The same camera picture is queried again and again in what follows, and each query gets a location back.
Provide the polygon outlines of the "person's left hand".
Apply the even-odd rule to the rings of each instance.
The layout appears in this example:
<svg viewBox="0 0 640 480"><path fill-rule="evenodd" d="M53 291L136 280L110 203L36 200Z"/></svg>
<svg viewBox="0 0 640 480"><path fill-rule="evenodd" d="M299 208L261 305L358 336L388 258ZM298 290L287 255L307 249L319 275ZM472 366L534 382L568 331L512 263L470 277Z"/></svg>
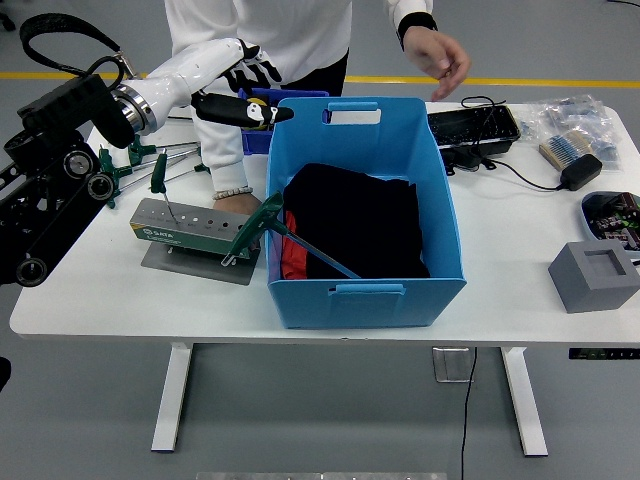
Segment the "person's left hand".
<svg viewBox="0 0 640 480"><path fill-rule="evenodd" d="M418 70L437 81L432 102L449 97L467 79L471 58L454 38L422 26L403 36L404 54Z"/></svg>

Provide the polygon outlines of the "person's right hand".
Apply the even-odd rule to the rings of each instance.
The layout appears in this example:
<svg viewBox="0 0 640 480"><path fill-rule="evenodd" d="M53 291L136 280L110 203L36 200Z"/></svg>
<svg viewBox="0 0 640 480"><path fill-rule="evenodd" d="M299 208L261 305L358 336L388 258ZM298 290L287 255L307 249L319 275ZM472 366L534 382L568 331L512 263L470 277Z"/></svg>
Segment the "person's right hand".
<svg viewBox="0 0 640 480"><path fill-rule="evenodd" d="M260 200L250 193L221 198L213 203L215 210L243 215L252 215L260 206Z"/></svg>

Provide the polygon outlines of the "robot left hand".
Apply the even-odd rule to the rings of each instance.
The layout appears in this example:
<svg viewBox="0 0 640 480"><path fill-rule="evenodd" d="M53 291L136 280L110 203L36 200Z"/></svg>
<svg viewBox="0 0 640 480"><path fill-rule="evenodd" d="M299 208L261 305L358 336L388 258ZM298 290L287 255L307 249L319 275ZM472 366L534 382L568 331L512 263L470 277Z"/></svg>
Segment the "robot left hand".
<svg viewBox="0 0 640 480"><path fill-rule="evenodd" d="M280 78L261 47L237 38L193 44L153 70L136 92L145 100L145 126L151 132L166 122L175 107L192 106L205 121L242 128L269 126L290 120L288 107L269 107L242 98L206 93L220 77L239 81L247 71L271 80Z"/></svg>

